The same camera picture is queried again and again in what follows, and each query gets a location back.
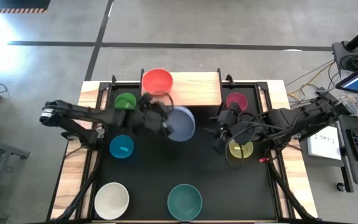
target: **desk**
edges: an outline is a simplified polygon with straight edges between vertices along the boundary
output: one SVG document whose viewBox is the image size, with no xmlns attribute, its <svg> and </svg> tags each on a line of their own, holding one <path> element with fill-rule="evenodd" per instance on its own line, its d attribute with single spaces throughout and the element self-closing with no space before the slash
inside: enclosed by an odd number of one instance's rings
<svg viewBox="0 0 358 224">
<path fill-rule="evenodd" d="M 273 108 L 290 108 L 288 103 L 285 85 L 283 80 L 240 80 L 236 82 L 267 82 L 269 87 L 269 94 L 271 105 Z M 98 87 L 100 82 L 89 81 L 84 82 L 80 93 L 78 104 L 80 106 L 90 106 L 92 108 L 96 105 Z M 102 99 L 101 108 L 105 104 L 106 99 Z M 266 102 L 262 102 L 263 110 L 267 109 Z M 85 128 L 91 128 L 91 124 L 87 122 L 79 122 Z M 294 146 L 299 147 L 299 142 L 292 140 L 290 142 Z M 79 147 L 78 141 L 70 141 L 67 146 L 67 153 Z M 301 205 L 314 217 L 317 217 L 316 208 L 314 205 L 313 195 L 310 189 L 306 168 L 304 166 L 302 153 L 296 149 L 287 147 L 283 151 L 283 160 L 285 163 L 285 171 L 288 178 L 288 183 L 291 191 L 299 200 Z M 66 158 L 61 169 L 61 175 L 57 181 L 57 191 L 54 195 L 54 200 L 50 205 L 50 218 L 56 218 L 62 214 L 65 208 L 70 204 L 80 188 L 80 183 L 83 174 L 83 167 L 85 163 L 86 149 L 81 149 L 75 154 Z M 286 199 L 284 193 L 279 189 L 281 207 L 283 209 L 283 216 L 288 217 L 286 210 Z M 88 210 L 90 198 L 90 189 L 88 190 L 83 203 L 82 217 L 85 218 Z"/>
</svg>

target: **white bowl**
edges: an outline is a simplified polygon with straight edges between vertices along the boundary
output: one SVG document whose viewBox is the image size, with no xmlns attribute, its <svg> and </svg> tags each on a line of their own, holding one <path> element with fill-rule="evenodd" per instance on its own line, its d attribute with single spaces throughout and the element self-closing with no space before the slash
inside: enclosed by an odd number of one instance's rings
<svg viewBox="0 0 358 224">
<path fill-rule="evenodd" d="M 128 190 L 120 183 L 108 183 L 96 194 L 94 208 L 105 220 L 119 218 L 129 205 Z"/>
</svg>

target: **black mat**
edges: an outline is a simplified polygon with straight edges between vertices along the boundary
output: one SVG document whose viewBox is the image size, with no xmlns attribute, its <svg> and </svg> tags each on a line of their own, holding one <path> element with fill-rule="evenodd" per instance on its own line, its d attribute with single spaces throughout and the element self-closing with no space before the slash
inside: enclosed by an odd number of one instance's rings
<svg viewBox="0 0 358 224">
<path fill-rule="evenodd" d="M 42 13 L 50 0 L 0 0 L 0 13 Z"/>
<path fill-rule="evenodd" d="M 119 90 L 113 99 L 126 91 L 139 94 L 138 89 Z M 248 108 L 257 110 L 255 95 L 247 97 Z M 133 138 L 134 153 L 121 160 L 107 147 L 102 149 L 96 190 L 109 182 L 119 182 L 128 189 L 130 204 L 119 220 L 174 220 L 167 209 L 167 196 L 183 183 L 195 186 L 202 195 L 203 207 L 196 220 L 274 220 L 268 169 L 258 161 L 264 152 L 254 151 L 244 160 L 243 169 L 232 170 L 224 156 L 212 149 L 213 137 L 202 129 L 216 128 L 209 117 L 216 115 L 218 107 L 189 109 L 196 131 L 187 142 L 165 140 L 149 132 L 141 136 L 120 132 Z M 106 136 L 106 140 L 110 142 L 114 136 Z M 93 219 L 101 218 L 93 212 Z"/>
</svg>

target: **green bowl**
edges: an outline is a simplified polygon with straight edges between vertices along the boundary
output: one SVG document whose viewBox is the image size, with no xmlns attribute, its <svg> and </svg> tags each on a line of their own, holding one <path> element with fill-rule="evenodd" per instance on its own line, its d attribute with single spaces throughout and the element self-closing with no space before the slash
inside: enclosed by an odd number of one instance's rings
<svg viewBox="0 0 358 224">
<path fill-rule="evenodd" d="M 115 98 L 115 108 L 118 110 L 134 110 L 136 97 L 131 93 L 122 93 Z"/>
<path fill-rule="evenodd" d="M 167 208 L 171 215 L 181 221 L 195 219 L 202 209 L 202 197 L 192 185 L 179 184 L 167 197 Z"/>
</svg>

